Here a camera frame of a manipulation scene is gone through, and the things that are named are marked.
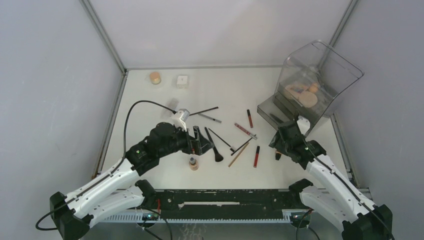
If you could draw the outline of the beige foundation bottle black cap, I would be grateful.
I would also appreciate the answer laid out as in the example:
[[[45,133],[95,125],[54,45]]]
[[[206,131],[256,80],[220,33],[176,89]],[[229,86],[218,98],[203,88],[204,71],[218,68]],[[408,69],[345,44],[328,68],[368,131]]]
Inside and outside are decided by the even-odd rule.
[[[275,160],[279,161],[282,157],[282,153],[278,150],[275,151]]]

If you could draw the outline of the peach foundation bottle silver pump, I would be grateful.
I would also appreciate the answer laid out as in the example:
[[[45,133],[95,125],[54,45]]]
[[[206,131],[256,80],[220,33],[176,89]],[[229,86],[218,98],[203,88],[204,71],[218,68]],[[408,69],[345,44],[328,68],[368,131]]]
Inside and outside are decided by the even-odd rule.
[[[191,157],[189,160],[189,166],[191,170],[196,171],[199,168],[198,160],[194,157]]]

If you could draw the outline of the round beige sponge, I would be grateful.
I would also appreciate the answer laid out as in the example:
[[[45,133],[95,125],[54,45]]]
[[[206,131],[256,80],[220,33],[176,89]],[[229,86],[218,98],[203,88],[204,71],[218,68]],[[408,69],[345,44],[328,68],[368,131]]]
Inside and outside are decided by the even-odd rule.
[[[305,108],[312,108],[318,103],[318,97],[309,91],[304,91],[299,94],[298,101]]]

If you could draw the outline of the clear plastic bottle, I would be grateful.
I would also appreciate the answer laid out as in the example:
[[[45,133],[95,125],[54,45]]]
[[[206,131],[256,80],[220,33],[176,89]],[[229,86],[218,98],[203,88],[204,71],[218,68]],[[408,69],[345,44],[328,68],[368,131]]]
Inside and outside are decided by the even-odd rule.
[[[171,109],[172,111],[177,111],[178,104],[179,104],[179,100],[177,98],[172,98],[172,99],[170,99],[166,102],[165,106],[167,108]],[[174,115],[174,113],[172,111],[164,109],[161,112],[161,115],[160,115],[161,118],[162,119],[168,119],[168,118],[172,117]]]

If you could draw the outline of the beige beauty blender sponge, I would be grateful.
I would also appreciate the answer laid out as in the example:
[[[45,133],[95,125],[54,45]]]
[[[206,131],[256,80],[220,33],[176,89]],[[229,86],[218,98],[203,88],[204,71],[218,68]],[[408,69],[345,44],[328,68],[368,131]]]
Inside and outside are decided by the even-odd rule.
[[[316,94],[320,90],[320,88],[321,88],[320,84],[317,82],[314,82],[309,86],[308,91],[313,94]]]

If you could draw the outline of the clear acrylic makeup organizer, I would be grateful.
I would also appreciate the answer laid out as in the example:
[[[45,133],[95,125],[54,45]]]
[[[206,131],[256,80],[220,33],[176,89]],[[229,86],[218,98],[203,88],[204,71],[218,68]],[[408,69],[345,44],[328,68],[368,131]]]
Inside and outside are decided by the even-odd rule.
[[[330,118],[364,72],[321,40],[295,50],[284,61],[273,94],[257,113],[274,129],[295,117],[305,119],[305,135]]]

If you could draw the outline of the white cube box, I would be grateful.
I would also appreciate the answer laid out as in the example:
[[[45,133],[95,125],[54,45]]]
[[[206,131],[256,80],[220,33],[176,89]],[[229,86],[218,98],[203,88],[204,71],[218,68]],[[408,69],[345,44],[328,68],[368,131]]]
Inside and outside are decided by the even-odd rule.
[[[187,75],[179,75],[176,79],[176,87],[178,89],[187,89],[189,87],[189,77]]]

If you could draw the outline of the round tan jar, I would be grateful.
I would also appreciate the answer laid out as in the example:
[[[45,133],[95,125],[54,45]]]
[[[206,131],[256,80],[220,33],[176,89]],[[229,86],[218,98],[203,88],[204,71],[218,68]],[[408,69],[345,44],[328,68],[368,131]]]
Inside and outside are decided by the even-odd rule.
[[[157,71],[151,72],[149,74],[149,79],[153,85],[158,85],[162,81],[161,74]]]

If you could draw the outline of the dark green lipstick pencil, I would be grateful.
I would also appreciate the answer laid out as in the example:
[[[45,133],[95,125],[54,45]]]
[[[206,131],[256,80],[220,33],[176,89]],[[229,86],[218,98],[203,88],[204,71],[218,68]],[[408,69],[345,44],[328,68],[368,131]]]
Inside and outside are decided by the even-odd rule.
[[[279,117],[277,117],[276,115],[272,113],[270,114],[270,116],[277,124],[282,124],[284,122],[283,120],[281,120]]]

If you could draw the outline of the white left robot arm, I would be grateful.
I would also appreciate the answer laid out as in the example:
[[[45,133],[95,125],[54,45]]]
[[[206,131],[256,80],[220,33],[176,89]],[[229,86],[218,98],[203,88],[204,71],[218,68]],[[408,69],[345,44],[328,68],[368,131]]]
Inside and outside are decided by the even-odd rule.
[[[128,208],[153,207],[157,196],[150,184],[139,184],[139,177],[158,166],[161,158],[182,152],[201,156],[215,145],[198,126],[190,136],[181,127],[160,122],[123,158],[86,185],[49,198],[51,218],[64,240],[81,239],[101,220]]]

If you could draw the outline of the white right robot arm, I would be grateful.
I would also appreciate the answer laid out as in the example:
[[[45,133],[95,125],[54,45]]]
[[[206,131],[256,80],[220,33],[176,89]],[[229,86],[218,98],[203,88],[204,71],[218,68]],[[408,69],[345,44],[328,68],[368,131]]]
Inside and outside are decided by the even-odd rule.
[[[297,120],[281,122],[269,146],[290,157],[329,192],[323,193],[308,179],[289,186],[289,203],[306,206],[332,223],[344,240],[393,240],[393,213],[376,205],[334,165],[326,150],[315,140],[307,141]]]

